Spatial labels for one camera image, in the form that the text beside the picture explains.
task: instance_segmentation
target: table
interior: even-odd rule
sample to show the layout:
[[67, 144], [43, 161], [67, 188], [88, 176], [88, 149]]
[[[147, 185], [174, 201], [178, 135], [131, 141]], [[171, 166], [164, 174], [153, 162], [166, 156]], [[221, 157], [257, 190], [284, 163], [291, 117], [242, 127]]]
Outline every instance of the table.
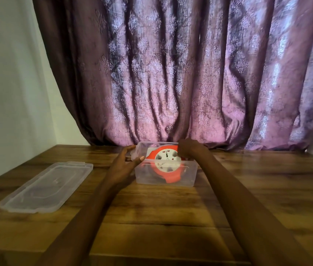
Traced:
[[[33, 265], [104, 177], [118, 147], [58, 145], [0, 176], [0, 200], [55, 162], [94, 164], [66, 203], [50, 214], [0, 210], [0, 265]], [[230, 170], [313, 256], [313, 155], [215, 151]], [[108, 209], [84, 265], [244, 265], [202, 170], [195, 186], [132, 183]]]

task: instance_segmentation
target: person's left hand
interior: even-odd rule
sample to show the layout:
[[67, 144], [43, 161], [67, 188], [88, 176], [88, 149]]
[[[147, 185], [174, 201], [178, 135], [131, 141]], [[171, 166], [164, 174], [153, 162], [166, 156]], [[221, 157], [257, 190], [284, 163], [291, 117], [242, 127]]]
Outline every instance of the person's left hand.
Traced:
[[135, 145], [126, 146], [123, 148], [121, 153], [112, 162], [107, 174], [105, 176], [104, 182], [109, 186], [117, 186], [128, 178], [132, 170], [144, 161], [145, 157], [138, 157], [135, 160], [126, 163], [126, 154], [128, 151], [135, 149]]

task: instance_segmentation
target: person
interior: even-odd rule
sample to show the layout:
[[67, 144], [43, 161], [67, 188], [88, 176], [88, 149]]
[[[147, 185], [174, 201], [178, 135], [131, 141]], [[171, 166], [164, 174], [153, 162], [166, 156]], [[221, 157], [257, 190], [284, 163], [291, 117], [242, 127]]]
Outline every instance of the person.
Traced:
[[[90, 199], [40, 257], [36, 266], [78, 266], [88, 254], [100, 227], [104, 206], [113, 199], [132, 170], [145, 157], [125, 162], [125, 147], [113, 161]], [[216, 194], [239, 244], [255, 266], [313, 266], [313, 258], [269, 210], [237, 180], [203, 144], [179, 141], [178, 155], [193, 158]]]

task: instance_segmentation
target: plastic lid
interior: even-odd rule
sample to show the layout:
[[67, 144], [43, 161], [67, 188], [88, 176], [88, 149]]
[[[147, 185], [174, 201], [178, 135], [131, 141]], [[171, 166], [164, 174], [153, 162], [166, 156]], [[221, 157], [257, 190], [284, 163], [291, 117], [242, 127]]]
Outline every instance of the plastic lid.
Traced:
[[54, 212], [74, 193], [93, 167], [85, 162], [55, 163], [0, 201], [0, 208], [18, 213]]

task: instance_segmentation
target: person's left arm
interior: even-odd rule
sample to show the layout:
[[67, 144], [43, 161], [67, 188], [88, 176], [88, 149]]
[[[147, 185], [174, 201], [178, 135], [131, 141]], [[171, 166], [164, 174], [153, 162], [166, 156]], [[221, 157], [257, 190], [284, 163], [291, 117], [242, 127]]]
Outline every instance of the person's left arm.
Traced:
[[144, 157], [125, 162], [126, 153], [136, 146], [127, 146], [113, 161], [105, 178], [94, 193], [40, 257], [36, 266], [78, 266], [89, 251], [103, 219], [104, 206], [119, 191], [119, 185]]

